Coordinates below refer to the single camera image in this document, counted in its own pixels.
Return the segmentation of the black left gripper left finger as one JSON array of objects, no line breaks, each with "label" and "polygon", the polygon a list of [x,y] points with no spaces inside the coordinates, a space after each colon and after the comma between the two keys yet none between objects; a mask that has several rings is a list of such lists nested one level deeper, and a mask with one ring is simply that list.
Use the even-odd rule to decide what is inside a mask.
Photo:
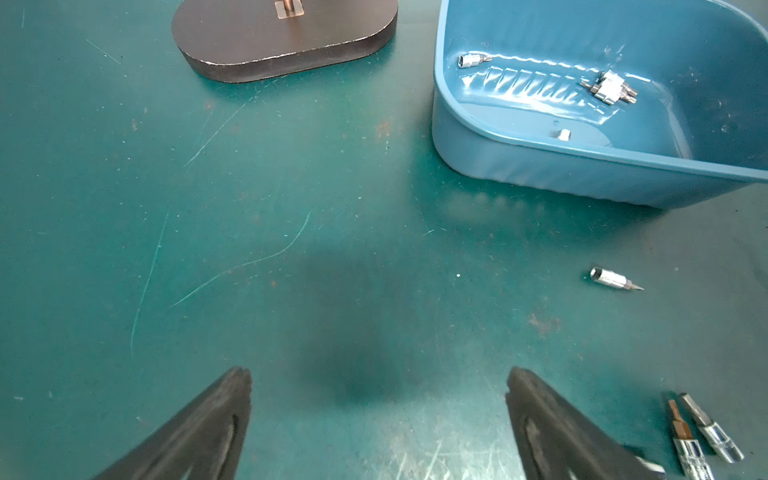
[{"label": "black left gripper left finger", "polygon": [[233,367],[98,479],[233,479],[251,413],[249,370]]}]

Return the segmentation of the blue plastic storage box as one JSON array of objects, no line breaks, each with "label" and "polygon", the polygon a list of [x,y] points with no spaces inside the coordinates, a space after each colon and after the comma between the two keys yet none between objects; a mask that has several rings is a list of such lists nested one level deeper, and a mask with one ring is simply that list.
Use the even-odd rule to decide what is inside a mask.
[{"label": "blue plastic storage box", "polygon": [[[580,85],[606,71],[635,104]],[[472,178],[661,209],[767,179],[767,28],[724,1],[445,1],[434,80],[435,148]]]}]

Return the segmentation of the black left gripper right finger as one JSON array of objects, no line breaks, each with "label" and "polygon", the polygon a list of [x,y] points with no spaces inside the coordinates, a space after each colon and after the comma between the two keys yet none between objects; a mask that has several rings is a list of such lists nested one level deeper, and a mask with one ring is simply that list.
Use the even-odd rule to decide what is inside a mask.
[{"label": "black left gripper right finger", "polygon": [[505,400],[527,479],[664,479],[534,372],[514,367]]}]

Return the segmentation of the dark metal scroll cup stand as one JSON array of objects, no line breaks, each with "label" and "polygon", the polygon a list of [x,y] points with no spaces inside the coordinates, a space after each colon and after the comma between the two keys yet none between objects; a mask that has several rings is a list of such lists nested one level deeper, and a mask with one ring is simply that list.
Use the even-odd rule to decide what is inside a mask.
[{"label": "dark metal scroll cup stand", "polygon": [[173,39],[198,74],[247,83],[357,60],[394,36],[397,1],[182,2]]}]

